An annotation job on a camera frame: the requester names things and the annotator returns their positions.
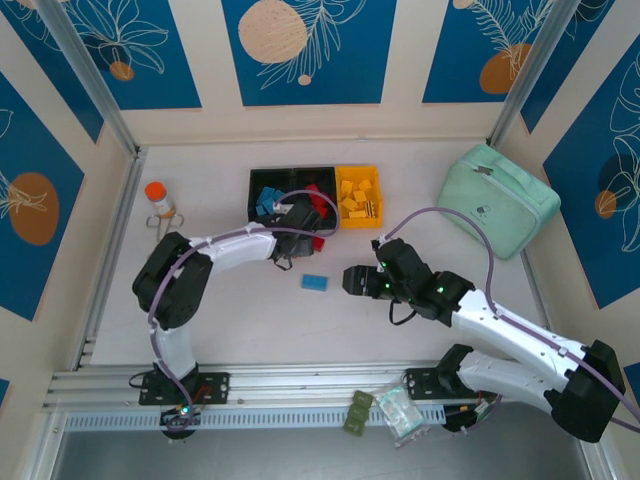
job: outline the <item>mint green pouch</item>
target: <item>mint green pouch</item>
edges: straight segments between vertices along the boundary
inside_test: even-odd
[[[493,148],[478,145],[449,169],[437,205],[470,217],[496,256],[506,260],[520,253],[556,214],[560,197]],[[445,216],[482,241],[464,220]]]

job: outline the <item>purple cable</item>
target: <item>purple cable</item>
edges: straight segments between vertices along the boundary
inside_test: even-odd
[[[160,298],[162,298],[162,295],[164,294],[164,291],[166,290],[167,285],[169,285],[169,282],[171,281],[171,279],[173,278],[175,273],[182,267],[184,262],[186,262],[187,259],[191,255],[193,255],[198,250],[200,250],[200,249],[202,249],[204,247],[207,247],[209,245],[213,245],[214,243],[220,242],[222,240],[228,240],[229,238],[241,237],[243,235],[248,235],[249,232],[251,232],[251,233],[267,233],[267,232],[272,232],[272,233],[273,232],[296,233],[296,234],[303,234],[303,235],[308,235],[308,236],[311,236],[311,237],[318,237],[318,238],[327,238],[327,237],[330,237],[331,235],[335,234],[336,231],[338,230],[338,225],[340,224],[340,214],[338,212],[338,207],[336,206],[335,203],[333,203],[331,201],[331,199],[329,197],[325,196],[324,194],[322,194],[320,192],[316,192],[314,190],[296,190],[296,191],[293,191],[293,192],[289,192],[289,193],[283,195],[282,197],[280,197],[278,199],[278,201],[276,202],[276,205],[278,203],[280,203],[281,200],[283,200],[283,199],[285,199],[287,197],[290,197],[292,195],[303,194],[303,193],[304,194],[318,195],[318,196],[324,198],[327,202],[329,202],[329,204],[331,205],[333,210],[336,212],[336,226],[335,226],[335,228],[333,230],[330,230],[327,233],[321,234],[321,233],[317,233],[317,232],[309,232],[307,230],[298,230],[298,229],[295,229],[295,228],[258,227],[258,228],[249,229],[249,231],[247,231],[246,229],[242,229],[242,230],[236,230],[236,231],[233,231],[233,232],[224,233],[224,234],[219,235],[219,236],[217,236],[215,238],[212,238],[209,241],[199,243],[198,245],[195,245],[194,247],[191,247],[189,250],[187,250],[180,258],[178,258],[176,263],[171,265],[171,268],[169,268],[169,271],[167,272],[167,274],[162,279],[162,282],[160,282],[160,286],[158,287],[158,290],[156,291],[156,294],[153,297],[153,301],[151,302],[151,307],[149,308],[149,314],[147,316],[147,322],[151,326],[151,335],[150,335],[150,337],[151,337],[151,348],[153,349],[153,353],[156,356],[156,363],[158,364],[158,367],[178,387],[178,389],[180,390],[182,395],[184,395],[184,397],[187,399],[187,405],[189,406],[189,414],[183,421],[180,421],[179,423],[177,423],[177,425],[175,425],[172,422],[168,422],[167,423],[167,430],[168,431],[170,431],[170,432],[181,432],[183,430],[186,430],[187,427],[193,423],[194,411],[193,411],[193,399],[191,398],[191,395],[189,394],[187,389],[184,388],[184,385],[182,385],[182,382],[180,382],[180,379],[174,375],[174,373],[171,371],[171,369],[169,369],[169,367],[167,366],[165,361],[162,359],[162,355],[160,353],[160,347],[158,345],[158,338],[157,338],[158,322],[155,319],[155,314],[156,314],[156,310],[158,309],[158,304],[160,303]]]
[[[393,230],[391,230],[390,233],[388,233],[387,235],[385,235],[385,239],[389,239],[391,237],[393,237],[393,235],[395,235],[396,233],[398,233],[398,231],[404,227],[410,220],[414,219],[415,217],[417,217],[418,215],[421,215],[423,213],[427,213],[427,212],[440,212],[440,213],[448,213],[451,215],[455,215],[456,217],[461,218],[462,220],[464,220],[465,222],[467,222],[469,225],[471,225],[471,227],[478,233],[478,235],[480,235],[480,238],[482,238],[482,241],[484,242],[485,247],[487,248],[487,253],[489,254],[489,270],[487,272],[487,280],[485,283],[485,297],[487,298],[487,303],[489,304],[489,307],[491,308],[491,310],[493,311],[493,313],[498,316],[499,318],[501,318],[502,320],[504,320],[505,322],[507,322],[509,325],[511,325],[512,327],[515,327],[529,335],[531,335],[532,337],[534,337],[536,340],[540,340],[542,343],[544,343],[545,345],[553,348],[554,350],[556,350],[557,352],[559,352],[560,350],[562,350],[562,347],[560,345],[558,345],[556,342],[554,342],[553,340],[550,340],[548,338],[546,338],[545,336],[539,334],[538,332],[536,332],[535,330],[530,329],[529,327],[527,327],[526,325],[522,325],[519,322],[516,322],[515,320],[513,320],[512,318],[500,314],[498,312],[498,308],[495,305],[495,302],[493,301],[493,298],[491,297],[491,282],[493,281],[493,270],[495,267],[495,260],[493,258],[493,249],[491,248],[491,243],[489,242],[489,239],[487,238],[487,236],[484,234],[484,232],[480,229],[480,227],[478,227],[478,225],[476,225],[476,223],[471,220],[469,217],[467,217],[466,215],[463,215],[460,212],[457,212],[456,210],[452,210],[450,208],[444,208],[444,207],[427,207],[427,208],[421,208],[420,210],[417,210],[415,212],[413,212],[411,215],[409,215],[407,218],[405,218],[402,222],[400,222],[400,224],[394,228]],[[622,402],[622,404],[627,408],[627,410],[629,410],[629,412],[631,412],[631,414],[635,417],[635,419],[640,423],[640,409],[636,408],[631,401],[625,397],[616,387],[615,385],[613,385],[609,380],[607,380],[600,372],[598,372],[595,368],[593,368],[591,365],[589,365],[588,363],[586,363],[585,361],[583,361],[581,358],[578,358],[576,355],[574,355],[571,352],[566,352],[565,354],[569,359],[573,360],[575,363],[577,363],[578,365],[580,365],[582,368],[584,368],[587,372],[589,372],[591,375],[593,375],[599,382],[601,382],[605,387],[607,387],[607,389],[609,391],[611,391],[611,393],[613,393],[613,395],[620,401]],[[640,428],[636,427],[634,425],[631,425],[623,420],[619,420],[617,418],[612,418],[611,422],[615,423],[616,425],[620,425],[622,427],[625,427],[631,431],[640,433]]]

